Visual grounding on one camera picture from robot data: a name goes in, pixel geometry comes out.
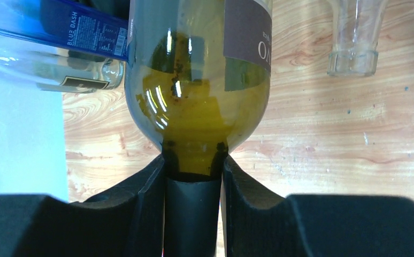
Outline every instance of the wooden table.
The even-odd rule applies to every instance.
[[[274,0],[269,106],[231,155],[280,195],[414,199],[414,1],[389,1],[374,77],[328,77],[331,47],[326,0]],[[64,118],[72,201],[113,186],[158,154],[135,126],[123,87],[65,94]],[[218,235],[223,256],[221,224]]]

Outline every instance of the green glass bottle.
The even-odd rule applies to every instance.
[[[252,134],[269,99],[268,69],[225,57],[228,1],[136,0],[131,6],[126,99],[165,160],[165,256],[214,255],[224,160]],[[256,54],[270,59],[260,46]]]

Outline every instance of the black rectangle label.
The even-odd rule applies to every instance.
[[[107,81],[65,76],[64,81],[60,85],[66,87],[105,89],[108,86],[108,84],[109,82]]]
[[[256,1],[261,0],[225,1],[223,55],[255,63],[270,72],[272,17]]]

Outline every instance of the bottle label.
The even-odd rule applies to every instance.
[[[127,47],[133,39],[133,22],[135,19],[135,0],[130,0],[130,11],[128,13],[128,34],[127,34]]]
[[[0,35],[127,59],[127,21],[73,1],[0,1]]]
[[[271,72],[272,17],[262,0],[225,0],[224,52]]]
[[[108,84],[109,82],[107,81],[65,76],[64,81],[60,85],[66,87],[105,89]]]

